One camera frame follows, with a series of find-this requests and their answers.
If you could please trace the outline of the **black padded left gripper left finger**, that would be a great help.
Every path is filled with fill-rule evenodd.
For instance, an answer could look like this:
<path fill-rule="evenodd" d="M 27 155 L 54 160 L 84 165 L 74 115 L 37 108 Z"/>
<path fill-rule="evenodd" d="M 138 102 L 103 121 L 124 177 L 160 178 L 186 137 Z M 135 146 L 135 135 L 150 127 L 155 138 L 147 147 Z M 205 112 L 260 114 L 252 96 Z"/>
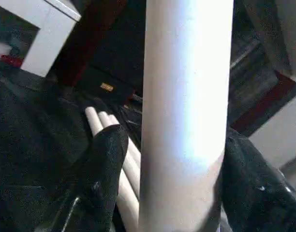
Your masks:
<path fill-rule="evenodd" d="M 128 145 L 126 130 L 112 125 L 95 135 L 62 179 L 60 232 L 107 232 Z"/>

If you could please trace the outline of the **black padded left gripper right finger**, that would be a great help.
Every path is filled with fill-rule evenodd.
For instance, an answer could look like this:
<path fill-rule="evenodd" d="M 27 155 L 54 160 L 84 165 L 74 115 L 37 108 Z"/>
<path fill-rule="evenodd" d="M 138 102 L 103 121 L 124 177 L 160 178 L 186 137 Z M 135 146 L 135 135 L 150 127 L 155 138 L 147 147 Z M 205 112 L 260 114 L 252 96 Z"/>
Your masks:
<path fill-rule="evenodd" d="M 226 132 L 222 204 L 234 232 L 296 232 L 296 190 L 233 129 Z"/>

